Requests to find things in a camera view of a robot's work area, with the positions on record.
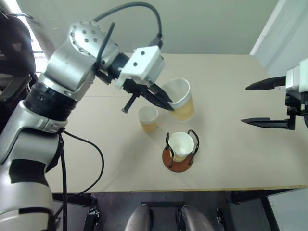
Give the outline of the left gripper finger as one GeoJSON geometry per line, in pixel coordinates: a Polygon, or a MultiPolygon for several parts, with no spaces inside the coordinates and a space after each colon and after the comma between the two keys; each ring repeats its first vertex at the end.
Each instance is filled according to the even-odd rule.
{"type": "Polygon", "coordinates": [[[150,103],[152,103],[153,105],[163,108],[165,110],[169,110],[169,111],[173,111],[173,107],[170,105],[170,103],[167,102],[163,102],[161,100],[159,100],[158,98],[156,98],[152,92],[150,92],[149,90],[143,92],[142,97],[145,98],[147,101],[149,101],[150,103]]]}
{"type": "Polygon", "coordinates": [[[172,102],[168,94],[156,84],[152,84],[150,86],[150,92],[152,92],[156,98],[158,98],[159,100],[163,102],[167,102],[167,103],[172,102]]]}

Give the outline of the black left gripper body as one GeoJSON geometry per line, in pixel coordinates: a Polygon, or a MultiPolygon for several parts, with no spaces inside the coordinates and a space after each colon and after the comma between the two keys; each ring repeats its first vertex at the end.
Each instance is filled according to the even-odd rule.
{"type": "Polygon", "coordinates": [[[140,96],[144,97],[147,101],[149,101],[155,106],[159,105],[159,101],[157,98],[158,86],[156,84],[153,84],[148,87],[146,85],[137,84],[132,79],[127,79],[123,85],[123,89],[127,93],[132,94],[127,104],[122,108],[122,112],[126,114],[128,113],[130,107],[132,106],[136,98],[140,96]]]}

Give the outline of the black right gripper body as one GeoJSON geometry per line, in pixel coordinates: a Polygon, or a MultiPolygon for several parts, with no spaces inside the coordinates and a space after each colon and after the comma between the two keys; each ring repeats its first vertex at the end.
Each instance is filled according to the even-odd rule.
{"type": "Polygon", "coordinates": [[[287,91],[285,95],[287,115],[308,115],[308,92],[287,91]]]}

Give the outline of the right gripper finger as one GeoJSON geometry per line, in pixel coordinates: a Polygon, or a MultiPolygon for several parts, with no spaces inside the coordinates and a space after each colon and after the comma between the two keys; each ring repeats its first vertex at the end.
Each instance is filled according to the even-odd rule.
{"type": "Polygon", "coordinates": [[[296,116],[291,115],[288,119],[285,120],[271,120],[267,117],[255,117],[241,119],[241,121],[260,128],[295,130],[296,116]]]}
{"type": "Polygon", "coordinates": [[[250,84],[245,90],[272,90],[276,87],[285,86],[286,76],[267,78],[250,84]]]}

